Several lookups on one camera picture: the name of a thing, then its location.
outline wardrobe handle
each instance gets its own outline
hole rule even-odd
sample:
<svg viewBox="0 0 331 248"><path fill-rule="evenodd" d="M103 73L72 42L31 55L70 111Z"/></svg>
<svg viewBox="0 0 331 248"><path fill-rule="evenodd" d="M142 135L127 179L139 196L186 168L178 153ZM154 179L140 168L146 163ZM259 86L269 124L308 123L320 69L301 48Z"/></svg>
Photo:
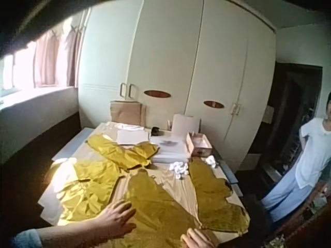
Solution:
<svg viewBox="0 0 331 248"><path fill-rule="evenodd" d="M130 97L130 98L132 98L132 97L131 97L131 88L132 88L132 84L129 85L129 97Z"/></svg>
<svg viewBox="0 0 331 248"><path fill-rule="evenodd" d="M124 98L125 98L125 96L123 96L123 94L122 94L122 91L123 91L123 85L125 86L125 83L121 83L121 85L120 85L120 87L119 87L119 95L120 95L121 97L124 97Z"/></svg>
<svg viewBox="0 0 331 248"><path fill-rule="evenodd" d="M237 104L237 107L236 107L236 111L235 111L235 115L239 115L239 112L240 112L240 108L242 107L241 104Z"/></svg>
<svg viewBox="0 0 331 248"><path fill-rule="evenodd" d="M236 103L234 103L233 105L232 105L232 108L231 108L231 115L235 115L236 114L236 109L237 109L237 104Z"/></svg>

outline white wardrobe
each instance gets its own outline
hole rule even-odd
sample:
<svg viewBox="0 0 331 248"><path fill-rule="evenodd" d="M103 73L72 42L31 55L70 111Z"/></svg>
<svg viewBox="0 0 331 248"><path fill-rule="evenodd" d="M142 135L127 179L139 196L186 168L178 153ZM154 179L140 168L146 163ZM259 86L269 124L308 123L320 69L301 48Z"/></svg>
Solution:
<svg viewBox="0 0 331 248"><path fill-rule="evenodd" d="M109 121L111 100L145 104L148 127L165 128L176 113L198 116L236 171L260 126L274 64L272 25L237 0L103 3L92 9L83 41L81 123Z"/></svg>

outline brown paper bag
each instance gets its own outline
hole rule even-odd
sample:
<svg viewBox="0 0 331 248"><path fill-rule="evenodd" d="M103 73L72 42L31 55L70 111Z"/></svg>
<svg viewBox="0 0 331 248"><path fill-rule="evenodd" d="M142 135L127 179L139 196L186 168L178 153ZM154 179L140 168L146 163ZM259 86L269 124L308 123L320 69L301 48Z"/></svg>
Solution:
<svg viewBox="0 0 331 248"><path fill-rule="evenodd" d="M113 122L142 127L146 125L146 106L140 102L111 101L110 115Z"/></svg>

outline white shirt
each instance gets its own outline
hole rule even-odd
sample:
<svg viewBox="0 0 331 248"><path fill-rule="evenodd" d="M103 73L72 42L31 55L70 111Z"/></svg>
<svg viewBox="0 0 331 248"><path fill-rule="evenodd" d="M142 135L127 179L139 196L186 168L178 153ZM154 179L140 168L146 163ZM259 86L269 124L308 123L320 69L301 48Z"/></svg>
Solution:
<svg viewBox="0 0 331 248"><path fill-rule="evenodd" d="M295 179L299 188L314 187L322 170L331 160L331 131L323 127L323 119L314 118L304 124L301 136L308 136L306 147L296 162Z"/></svg>

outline person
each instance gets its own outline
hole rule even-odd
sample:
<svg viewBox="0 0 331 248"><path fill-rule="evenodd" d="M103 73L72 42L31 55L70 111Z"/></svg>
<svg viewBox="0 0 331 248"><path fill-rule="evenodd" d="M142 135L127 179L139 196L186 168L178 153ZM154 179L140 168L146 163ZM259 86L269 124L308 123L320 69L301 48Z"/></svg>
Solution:
<svg viewBox="0 0 331 248"><path fill-rule="evenodd" d="M31 229L16 235L11 246L14 248L53 248L91 247L109 239L123 237L136 225L130 223L136 210L130 202L121 200L108 205L95 219L71 223L65 226L52 226ZM210 239L197 229L188 229L181 236L185 248L214 248Z"/></svg>
<svg viewBox="0 0 331 248"><path fill-rule="evenodd" d="M327 99L326 115L325 119L314 118L300 128L303 152L261 200L273 222L281 220L304 202L331 160L331 93Z"/></svg>

